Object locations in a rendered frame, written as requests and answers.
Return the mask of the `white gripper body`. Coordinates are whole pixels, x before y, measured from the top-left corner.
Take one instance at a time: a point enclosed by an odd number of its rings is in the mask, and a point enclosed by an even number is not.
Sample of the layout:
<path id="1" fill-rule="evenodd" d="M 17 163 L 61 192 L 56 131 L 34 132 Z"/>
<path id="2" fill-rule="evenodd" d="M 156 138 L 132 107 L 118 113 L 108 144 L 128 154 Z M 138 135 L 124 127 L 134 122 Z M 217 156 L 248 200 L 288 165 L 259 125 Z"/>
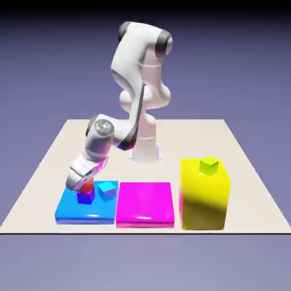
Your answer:
<path id="1" fill-rule="evenodd" d="M 106 165 L 105 161 L 99 163 L 79 162 L 69 168 L 66 187 L 72 191 L 80 190 L 84 183 L 94 178 Z"/>

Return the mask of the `small red cube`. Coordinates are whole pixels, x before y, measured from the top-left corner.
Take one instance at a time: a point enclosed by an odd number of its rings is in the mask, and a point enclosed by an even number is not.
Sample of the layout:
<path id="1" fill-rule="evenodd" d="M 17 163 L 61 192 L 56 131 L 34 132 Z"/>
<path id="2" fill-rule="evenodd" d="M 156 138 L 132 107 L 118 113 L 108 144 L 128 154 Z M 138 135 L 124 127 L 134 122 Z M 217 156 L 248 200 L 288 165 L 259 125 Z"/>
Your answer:
<path id="1" fill-rule="evenodd" d="M 78 190 L 79 193 L 89 194 L 94 189 L 94 178 L 87 180 Z"/>

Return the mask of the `small blue cube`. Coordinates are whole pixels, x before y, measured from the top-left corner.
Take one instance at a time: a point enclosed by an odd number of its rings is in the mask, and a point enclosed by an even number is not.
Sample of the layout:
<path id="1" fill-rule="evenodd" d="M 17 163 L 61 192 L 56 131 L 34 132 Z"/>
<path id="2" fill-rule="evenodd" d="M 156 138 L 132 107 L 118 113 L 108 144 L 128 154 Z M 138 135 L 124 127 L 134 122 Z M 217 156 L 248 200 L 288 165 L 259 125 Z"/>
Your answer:
<path id="1" fill-rule="evenodd" d="M 95 190 L 92 189 L 88 193 L 77 192 L 77 201 L 80 204 L 91 205 L 95 199 Z"/>

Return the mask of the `small cyan cube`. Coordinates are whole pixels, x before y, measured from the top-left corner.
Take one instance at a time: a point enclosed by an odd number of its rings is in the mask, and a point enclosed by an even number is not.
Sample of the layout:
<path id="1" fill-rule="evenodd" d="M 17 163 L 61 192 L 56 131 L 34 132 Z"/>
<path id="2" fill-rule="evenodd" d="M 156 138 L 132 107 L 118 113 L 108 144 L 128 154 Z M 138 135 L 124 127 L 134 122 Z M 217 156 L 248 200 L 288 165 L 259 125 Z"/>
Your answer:
<path id="1" fill-rule="evenodd" d="M 112 200 L 116 197 L 116 187 L 111 181 L 105 181 L 98 184 L 99 196 L 104 201 Z"/>

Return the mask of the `small lime green cube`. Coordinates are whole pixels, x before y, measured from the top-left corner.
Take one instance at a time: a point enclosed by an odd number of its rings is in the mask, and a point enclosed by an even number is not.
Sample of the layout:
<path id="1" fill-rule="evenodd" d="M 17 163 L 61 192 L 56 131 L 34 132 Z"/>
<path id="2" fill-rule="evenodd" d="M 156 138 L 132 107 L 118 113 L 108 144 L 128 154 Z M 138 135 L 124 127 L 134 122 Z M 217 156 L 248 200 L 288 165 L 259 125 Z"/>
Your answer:
<path id="1" fill-rule="evenodd" d="M 199 162 L 199 172 L 212 176 L 218 171 L 219 160 L 210 156 L 204 157 Z"/>

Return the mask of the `large blue box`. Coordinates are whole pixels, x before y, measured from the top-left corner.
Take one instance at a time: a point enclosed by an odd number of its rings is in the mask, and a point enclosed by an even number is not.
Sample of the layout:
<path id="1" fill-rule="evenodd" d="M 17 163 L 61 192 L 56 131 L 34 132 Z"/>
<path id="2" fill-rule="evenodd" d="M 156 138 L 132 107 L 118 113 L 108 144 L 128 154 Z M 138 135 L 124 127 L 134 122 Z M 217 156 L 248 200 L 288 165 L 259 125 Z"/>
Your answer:
<path id="1" fill-rule="evenodd" d="M 98 184 L 105 181 L 95 181 L 95 199 L 91 205 L 80 204 L 77 193 L 66 188 L 55 211 L 58 224 L 75 225 L 113 225 L 115 222 L 116 202 L 118 196 L 118 181 L 111 181 L 116 187 L 116 197 L 104 201 L 98 193 Z"/>

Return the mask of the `large magenta box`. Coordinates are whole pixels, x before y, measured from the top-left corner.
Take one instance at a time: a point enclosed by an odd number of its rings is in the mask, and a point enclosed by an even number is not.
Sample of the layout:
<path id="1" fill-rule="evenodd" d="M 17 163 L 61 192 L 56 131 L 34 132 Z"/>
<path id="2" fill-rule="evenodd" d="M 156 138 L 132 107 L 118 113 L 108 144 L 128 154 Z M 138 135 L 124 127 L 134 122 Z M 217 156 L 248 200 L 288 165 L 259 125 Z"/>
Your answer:
<path id="1" fill-rule="evenodd" d="M 173 228 L 175 222 L 169 182 L 122 182 L 117 228 Z"/>

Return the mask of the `large yellow box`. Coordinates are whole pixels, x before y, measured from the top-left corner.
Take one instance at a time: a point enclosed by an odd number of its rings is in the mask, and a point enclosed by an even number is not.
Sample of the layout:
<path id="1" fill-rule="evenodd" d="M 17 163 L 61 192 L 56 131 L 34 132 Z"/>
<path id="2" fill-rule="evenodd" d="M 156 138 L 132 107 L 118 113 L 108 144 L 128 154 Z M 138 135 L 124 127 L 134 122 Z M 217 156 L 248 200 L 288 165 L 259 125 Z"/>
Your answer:
<path id="1" fill-rule="evenodd" d="M 219 160 L 212 176 L 199 172 L 203 158 L 180 160 L 180 218 L 183 230 L 216 231 L 225 227 L 231 180 Z"/>

